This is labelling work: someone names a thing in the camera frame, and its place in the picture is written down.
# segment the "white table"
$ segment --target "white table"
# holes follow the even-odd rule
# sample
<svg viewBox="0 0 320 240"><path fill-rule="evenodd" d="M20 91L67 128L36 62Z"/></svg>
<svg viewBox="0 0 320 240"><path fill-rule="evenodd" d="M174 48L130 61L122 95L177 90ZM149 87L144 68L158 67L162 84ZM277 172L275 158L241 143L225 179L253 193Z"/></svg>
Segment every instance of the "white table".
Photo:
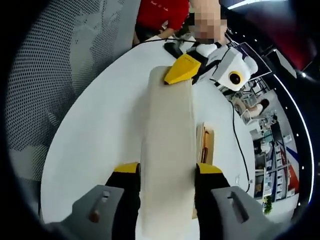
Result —
<svg viewBox="0 0 320 240"><path fill-rule="evenodd" d="M42 175L45 223L67 217L72 204L94 186L104 185L115 166L140 161L150 71L175 62L163 44L144 43L120 57L85 89L66 114L49 148ZM209 80L192 88L196 122L206 122L214 129L213 164L222 169L231 185L236 185L238 177L239 186L246 190L246 170L233 132L230 103ZM253 141L237 114L235 127L254 181ZM249 194L253 196L254 185Z"/></svg>

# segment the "led light strip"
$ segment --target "led light strip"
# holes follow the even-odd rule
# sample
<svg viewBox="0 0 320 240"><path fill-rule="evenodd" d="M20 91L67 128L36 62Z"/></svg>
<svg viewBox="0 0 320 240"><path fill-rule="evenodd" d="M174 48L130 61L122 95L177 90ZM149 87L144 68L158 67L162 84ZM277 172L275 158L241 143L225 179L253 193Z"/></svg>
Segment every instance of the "led light strip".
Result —
<svg viewBox="0 0 320 240"><path fill-rule="evenodd" d="M304 117L302 116L301 114L301 111L300 109L298 108L298 105L296 104L294 98L291 96L291 94L289 93L288 89L285 87L285 85L280 81L280 79L277 77L277 75L273 74L273 76L275 77L275 79L278 80L278 82L281 84L281 86L284 88L284 90L286 91L286 93L289 95L289 97L291 98L296 110L298 111L299 115L300 115L300 118L302 120L302 123L303 123L303 126L304 126L304 129L305 129L305 132L306 132L306 136L308 138L308 141L309 141L309 145L310 145L310 154L311 154L311 168L312 168L312 173L311 173L311 191L310 191L310 196L309 196L309 201L308 203L310 203L311 201L311 197L312 197L312 193L314 191L314 181L315 181L315 162L314 162L314 151L313 151L313 148L312 148L312 144L311 144L311 139L310 139L310 135L309 135L309 131L307 129L307 125L306 125L306 122L304 120Z"/></svg>
<svg viewBox="0 0 320 240"><path fill-rule="evenodd" d="M275 2L275 1L280 2L280 1L287 1L287 0L244 0L242 2L238 2L232 6L229 6L228 9L231 10L231 9L241 7L243 5L253 4L253 3L258 3L258 2Z"/></svg>

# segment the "red shirt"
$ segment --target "red shirt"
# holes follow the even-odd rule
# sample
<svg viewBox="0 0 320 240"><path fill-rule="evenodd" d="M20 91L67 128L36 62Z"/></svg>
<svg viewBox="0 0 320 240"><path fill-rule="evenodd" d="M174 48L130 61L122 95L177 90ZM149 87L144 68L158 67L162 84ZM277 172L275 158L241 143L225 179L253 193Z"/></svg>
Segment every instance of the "red shirt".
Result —
<svg viewBox="0 0 320 240"><path fill-rule="evenodd" d="M188 0L141 0L136 22L143 27L160 30L168 21L168 28L179 30L188 14Z"/></svg>

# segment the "white foam block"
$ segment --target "white foam block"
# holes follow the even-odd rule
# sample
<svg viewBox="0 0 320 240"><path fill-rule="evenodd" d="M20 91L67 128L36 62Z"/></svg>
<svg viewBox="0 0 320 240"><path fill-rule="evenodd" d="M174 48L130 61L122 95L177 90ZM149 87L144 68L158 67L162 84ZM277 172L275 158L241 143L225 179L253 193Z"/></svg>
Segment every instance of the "white foam block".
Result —
<svg viewBox="0 0 320 240"><path fill-rule="evenodd" d="M178 240L192 221L196 127L192 82L164 85L168 70L156 67L149 77L140 213L145 237Z"/></svg>

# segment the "perforated gray wall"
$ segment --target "perforated gray wall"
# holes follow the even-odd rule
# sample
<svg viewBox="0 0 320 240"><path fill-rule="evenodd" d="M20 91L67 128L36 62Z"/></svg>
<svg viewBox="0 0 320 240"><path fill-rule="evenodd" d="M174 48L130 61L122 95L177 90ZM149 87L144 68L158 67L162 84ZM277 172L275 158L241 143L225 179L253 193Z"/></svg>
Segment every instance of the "perforated gray wall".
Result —
<svg viewBox="0 0 320 240"><path fill-rule="evenodd" d="M9 154L20 179L41 181L52 139L72 104L131 48L139 6L140 0L53 0L33 24L6 97Z"/></svg>

